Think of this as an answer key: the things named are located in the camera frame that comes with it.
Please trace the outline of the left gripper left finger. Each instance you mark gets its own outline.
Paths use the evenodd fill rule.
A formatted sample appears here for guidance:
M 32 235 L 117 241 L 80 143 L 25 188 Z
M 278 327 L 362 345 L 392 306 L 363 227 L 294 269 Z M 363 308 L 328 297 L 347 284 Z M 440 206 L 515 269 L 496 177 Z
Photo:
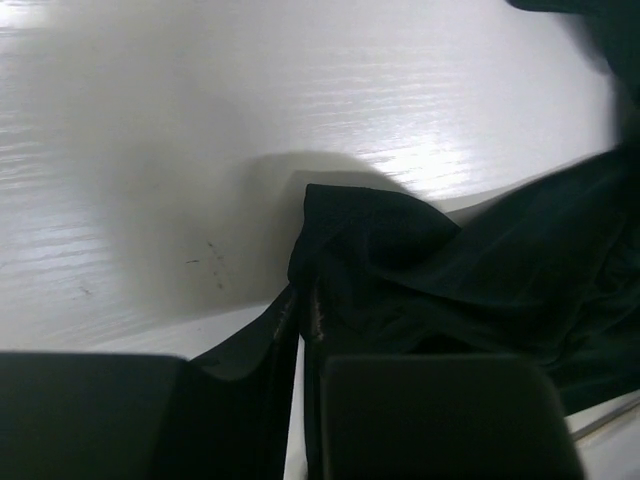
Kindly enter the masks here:
M 290 290 L 215 348 L 5 353 L 5 479 L 279 479 L 298 349 Z

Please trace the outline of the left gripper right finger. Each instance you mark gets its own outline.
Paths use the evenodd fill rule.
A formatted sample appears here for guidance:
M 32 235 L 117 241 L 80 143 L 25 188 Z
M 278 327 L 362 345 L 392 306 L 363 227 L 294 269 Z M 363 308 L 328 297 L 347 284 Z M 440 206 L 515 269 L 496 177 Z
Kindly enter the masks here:
M 319 293 L 305 333 L 311 479 L 581 479 L 549 379 L 513 356 L 370 353 Z

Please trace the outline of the black shorts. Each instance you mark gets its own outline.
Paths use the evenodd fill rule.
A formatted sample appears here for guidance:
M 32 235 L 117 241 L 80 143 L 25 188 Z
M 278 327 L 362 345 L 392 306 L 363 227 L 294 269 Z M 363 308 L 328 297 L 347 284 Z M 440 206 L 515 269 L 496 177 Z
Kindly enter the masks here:
M 573 414 L 639 388 L 639 135 L 457 224 L 391 191 L 311 184 L 290 257 L 304 393 L 338 354 L 515 354 Z

